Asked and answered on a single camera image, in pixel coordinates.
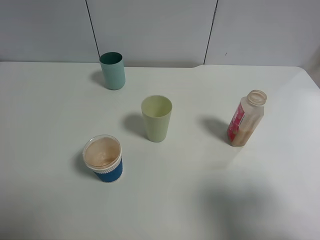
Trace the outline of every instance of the cup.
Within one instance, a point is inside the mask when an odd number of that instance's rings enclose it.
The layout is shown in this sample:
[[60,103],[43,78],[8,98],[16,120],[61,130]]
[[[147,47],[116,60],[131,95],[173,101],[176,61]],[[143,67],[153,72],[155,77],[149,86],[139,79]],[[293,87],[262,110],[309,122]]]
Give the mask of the cup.
[[107,52],[99,60],[106,88],[110,90],[121,89],[126,83],[122,55],[118,52]]
[[90,139],[82,152],[85,165],[98,178],[112,183],[120,178],[123,170],[122,149],[119,141],[110,135],[99,135]]
[[167,136],[172,103],[165,96],[148,96],[141,104],[146,135],[151,142],[159,143]]

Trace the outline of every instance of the pale green cup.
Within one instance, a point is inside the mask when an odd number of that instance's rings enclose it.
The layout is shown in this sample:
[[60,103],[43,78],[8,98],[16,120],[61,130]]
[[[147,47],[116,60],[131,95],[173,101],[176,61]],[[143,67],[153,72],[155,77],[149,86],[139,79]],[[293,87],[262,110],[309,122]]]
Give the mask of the pale green cup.
[[159,143],[167,136],[172,103],[165,96],[148,96],[141,104],[146,135],[151,142]]

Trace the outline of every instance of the bottle label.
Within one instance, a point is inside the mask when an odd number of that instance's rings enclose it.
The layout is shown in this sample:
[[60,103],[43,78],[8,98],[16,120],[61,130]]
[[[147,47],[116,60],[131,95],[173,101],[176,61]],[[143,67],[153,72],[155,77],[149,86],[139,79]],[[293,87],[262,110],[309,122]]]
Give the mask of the bottle label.
[[245,118],[245,111],[242,108],[242,105],[240,102],[238,108],[236,109],[236,111],[233,115],[233,118],[230,122],[228,130],[227,130],[227,134],[228,134],[228,137],[231,142],[235,139],[235,137],[239,131],[239,126],[244,118]]

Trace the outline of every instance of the bottle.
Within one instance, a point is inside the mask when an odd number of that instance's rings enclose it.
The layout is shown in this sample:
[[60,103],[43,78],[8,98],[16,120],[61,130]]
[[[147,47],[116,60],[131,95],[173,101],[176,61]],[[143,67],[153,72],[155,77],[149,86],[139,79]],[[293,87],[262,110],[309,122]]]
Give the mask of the bottle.
[[244,146],[264,116],[264,104],[267,95],[260,90],[252,90],[248,96],[241,98],[227,135],[234,147]]

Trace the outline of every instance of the white table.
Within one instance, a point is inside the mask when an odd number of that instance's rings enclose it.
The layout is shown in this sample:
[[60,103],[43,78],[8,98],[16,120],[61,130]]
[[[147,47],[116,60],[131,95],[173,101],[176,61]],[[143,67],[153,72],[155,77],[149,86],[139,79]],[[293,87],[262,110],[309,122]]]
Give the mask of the white table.
[[[318,240],[320,90],[298,67],[128,67],[107,90],[97,63],[0,62],[0,238]],[[267,94],[245,147],[226,128],[240,98]],[[165,141],[145,139],[140,104],[173,103]],[[103,183],[81,151],[123,147]]]

